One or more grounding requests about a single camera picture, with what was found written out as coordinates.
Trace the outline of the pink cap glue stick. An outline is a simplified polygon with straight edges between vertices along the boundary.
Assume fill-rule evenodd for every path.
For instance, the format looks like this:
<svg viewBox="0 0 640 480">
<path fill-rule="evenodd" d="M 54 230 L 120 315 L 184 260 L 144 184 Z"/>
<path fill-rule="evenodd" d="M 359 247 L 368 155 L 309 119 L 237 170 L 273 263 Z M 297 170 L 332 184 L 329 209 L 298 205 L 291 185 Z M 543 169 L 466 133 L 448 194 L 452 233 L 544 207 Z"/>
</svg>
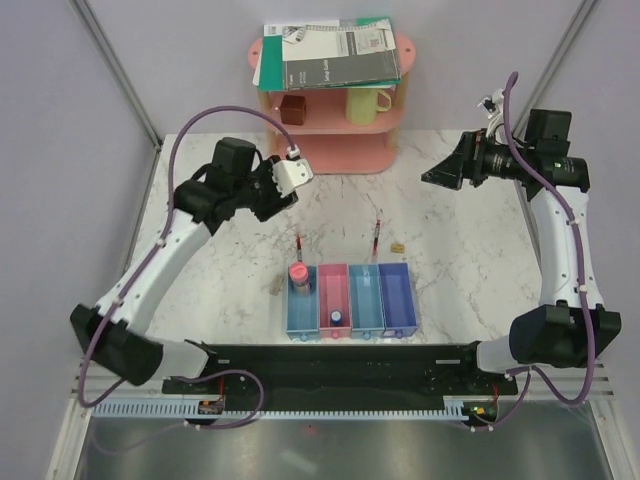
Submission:
<svg viewBox="0 0 640 480">
<path fill-rule="evenodd" d="M 294 291 L 299 295 L 309 295 L 311 292 L 309 267 L 304 262 L 297 261 L 289 267 L 288 273 Z"/>
</svg>

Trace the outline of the beige eraser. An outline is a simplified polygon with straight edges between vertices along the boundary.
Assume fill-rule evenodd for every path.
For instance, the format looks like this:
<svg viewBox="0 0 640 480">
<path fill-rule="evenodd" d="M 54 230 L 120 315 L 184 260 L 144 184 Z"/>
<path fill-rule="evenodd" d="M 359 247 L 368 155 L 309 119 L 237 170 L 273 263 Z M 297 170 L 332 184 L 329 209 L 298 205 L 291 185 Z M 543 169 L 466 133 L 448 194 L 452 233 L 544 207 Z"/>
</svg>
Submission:
<svg viewBox="0 0 640 480">
<path fill-rule="evenodd" d="M 282 286 L 284 283 L 284 275 L 278 274 L 272 280 L 269 287 L 269 294 L 272 296 L 278 296 L 282 290 Z"/>
</svg>

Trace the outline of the blue glue stick grey cap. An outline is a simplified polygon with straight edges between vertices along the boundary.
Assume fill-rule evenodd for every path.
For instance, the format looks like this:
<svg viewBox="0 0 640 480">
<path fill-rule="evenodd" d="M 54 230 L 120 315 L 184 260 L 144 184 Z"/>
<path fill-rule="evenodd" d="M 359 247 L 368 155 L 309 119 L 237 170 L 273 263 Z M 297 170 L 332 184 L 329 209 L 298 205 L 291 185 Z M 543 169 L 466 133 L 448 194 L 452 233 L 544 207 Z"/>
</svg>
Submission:
<svg viewBox="0 0 640 480">
<path fill-rule="evenodd" d="M 344 325 L 344 317 L 340 310 L 333 310 L 329 315 L 329 322 L 332 328 L 339 328 Z"/>
</svg>

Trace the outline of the purple blue bin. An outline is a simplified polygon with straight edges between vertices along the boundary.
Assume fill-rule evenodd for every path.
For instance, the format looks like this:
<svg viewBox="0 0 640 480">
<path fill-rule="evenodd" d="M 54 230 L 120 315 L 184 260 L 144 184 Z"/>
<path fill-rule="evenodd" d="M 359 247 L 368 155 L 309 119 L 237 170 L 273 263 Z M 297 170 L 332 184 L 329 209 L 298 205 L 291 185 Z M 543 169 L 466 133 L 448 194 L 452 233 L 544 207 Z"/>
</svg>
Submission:
<svg viewBox="0 0 640 480">
<path fill-rule="evenodd" d="M 417 328 L 412 284 L 406 263 L 378 265 L 384 313 L 383 338 L 407 338 Z"/>
</svg>

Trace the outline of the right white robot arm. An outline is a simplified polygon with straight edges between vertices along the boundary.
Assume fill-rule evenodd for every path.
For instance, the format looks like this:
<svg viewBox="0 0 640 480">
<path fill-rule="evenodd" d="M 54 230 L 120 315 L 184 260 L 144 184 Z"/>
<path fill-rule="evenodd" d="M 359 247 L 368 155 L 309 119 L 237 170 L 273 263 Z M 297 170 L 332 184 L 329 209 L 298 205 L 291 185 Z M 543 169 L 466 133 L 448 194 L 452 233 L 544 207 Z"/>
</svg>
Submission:
<svg viewBox="0 0 640 480">
<path fill-rule="evenodd" d="M 514 180 L 526 191 L 538 231 L 541 293 L 538 307 L 516 317 L 509 333 L 482 341 L 476 359 L 458 368 L 467 392 L 483 392 L 504 373 L 524 365 L 585 368 L 621 331 L 621 316 L 604 305 L 593 272 L 587 234 L 590 178 L 587 163 L 568 154 L 571 115 L 534 109 L 525 140 L 514 150 L 498 107 L 486 128 L 466 131 L 453 152 L 421 176 L 458 190 L 490 177 Z"/>
</svg>

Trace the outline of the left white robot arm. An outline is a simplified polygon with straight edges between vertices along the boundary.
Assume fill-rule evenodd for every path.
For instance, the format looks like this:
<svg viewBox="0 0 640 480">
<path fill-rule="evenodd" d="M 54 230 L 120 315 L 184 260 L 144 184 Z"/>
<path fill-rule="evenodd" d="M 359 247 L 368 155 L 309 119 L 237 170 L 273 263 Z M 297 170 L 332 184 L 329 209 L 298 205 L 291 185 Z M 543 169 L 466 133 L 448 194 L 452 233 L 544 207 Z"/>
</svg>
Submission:
<svg viewBox="0 0 640 480">
<path fill-rule="evenodd" d="M 215 389 L 220 371 L 204 347 L 148 336 L 155 311 L 189 260 L 238 210 L 266 222 L 295 204 L 297 188 L 312 178 L 309 162 L 296 149 L 284 158 L 262 158 L 251 142 L 218 141 L 211 161 L 175 188 L 168 222 L 146 252 L 94 306 L 72 311 L 70 322 L 86 358 L 135 386 L 184 376 L 198 393 Z"/>
</svg>

